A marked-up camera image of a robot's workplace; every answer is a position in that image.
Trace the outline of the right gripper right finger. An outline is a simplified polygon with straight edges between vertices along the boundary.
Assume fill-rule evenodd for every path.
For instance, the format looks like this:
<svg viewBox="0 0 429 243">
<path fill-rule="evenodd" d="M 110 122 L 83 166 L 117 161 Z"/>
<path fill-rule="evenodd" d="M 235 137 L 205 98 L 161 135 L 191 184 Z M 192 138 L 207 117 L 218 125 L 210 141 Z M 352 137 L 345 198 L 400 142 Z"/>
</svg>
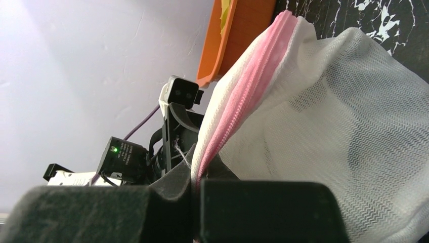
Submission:
<svg viewBox="0 0 429 243">
<path fill-rule="evenodd" d="M 199 202 L 199 242 L 349 242 L 325 185 L 239 180 L 219 156 L 203 175 Z"/>
</svg>

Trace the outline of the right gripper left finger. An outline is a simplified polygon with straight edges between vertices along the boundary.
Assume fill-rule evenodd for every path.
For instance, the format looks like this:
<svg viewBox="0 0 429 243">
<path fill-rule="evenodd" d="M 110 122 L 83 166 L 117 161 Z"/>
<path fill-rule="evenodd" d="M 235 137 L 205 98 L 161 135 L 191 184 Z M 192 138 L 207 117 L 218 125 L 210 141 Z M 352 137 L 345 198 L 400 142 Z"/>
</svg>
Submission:
<svg viewBox="0 0 429 243">
<path fill-rule="evenodd" d="M 16 204 L 1 242 L 192 242 L 195 148 L 149 186 L 40 186 Z"/>
</svg>

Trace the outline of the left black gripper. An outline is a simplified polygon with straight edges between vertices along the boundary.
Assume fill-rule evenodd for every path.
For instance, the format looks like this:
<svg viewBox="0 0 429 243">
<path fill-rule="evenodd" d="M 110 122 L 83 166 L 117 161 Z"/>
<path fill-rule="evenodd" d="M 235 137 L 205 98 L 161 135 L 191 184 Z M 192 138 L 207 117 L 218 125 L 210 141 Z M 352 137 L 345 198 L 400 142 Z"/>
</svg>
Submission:
<svg viewBox="0 0 429 243">
<path fill-rule="evenodd" d="M 151 137 L 147 154 L 147 181 L 153 183 L 178 165 L 197 142 L 203 115 L 184 105 L 169 104 L 161 129 Z"/>
</svg>

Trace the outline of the white mesh laundry bag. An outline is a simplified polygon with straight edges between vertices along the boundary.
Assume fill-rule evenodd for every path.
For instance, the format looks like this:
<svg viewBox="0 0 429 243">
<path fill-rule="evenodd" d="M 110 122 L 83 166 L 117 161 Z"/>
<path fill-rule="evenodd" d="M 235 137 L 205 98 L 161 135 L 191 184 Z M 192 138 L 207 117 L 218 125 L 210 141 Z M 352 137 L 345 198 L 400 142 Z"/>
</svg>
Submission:
<svg viewBox="0 0 429 243">
<path fill-rule="evenodd" d="M 240 179 L 326 185 L 352 242 L 428 232 L 428 84 L 357 28 L 317 39 L 281 12 L 213 91 L 195 189 L 217 154 Z"/>
</svg>

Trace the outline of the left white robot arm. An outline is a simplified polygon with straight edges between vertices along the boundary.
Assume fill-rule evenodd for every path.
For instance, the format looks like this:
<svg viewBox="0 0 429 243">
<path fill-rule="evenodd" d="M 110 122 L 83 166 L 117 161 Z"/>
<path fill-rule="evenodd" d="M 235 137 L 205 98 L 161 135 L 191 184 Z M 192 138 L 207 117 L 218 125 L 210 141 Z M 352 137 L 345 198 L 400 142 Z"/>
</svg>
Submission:
<svg viewBox="0 0 429 243">
<path fill-rule="evenodd" d="M 75 173 L 59 164 L 48 165 L 43 178 L 48 185 L 152 184 L 180 162 L 196 143 L 204 116 L 185 106 L 167 106 L 163 125 L 152 135 L 148 148 L 126 139 L 111 137 L 94 173 Z"/>
</svg>

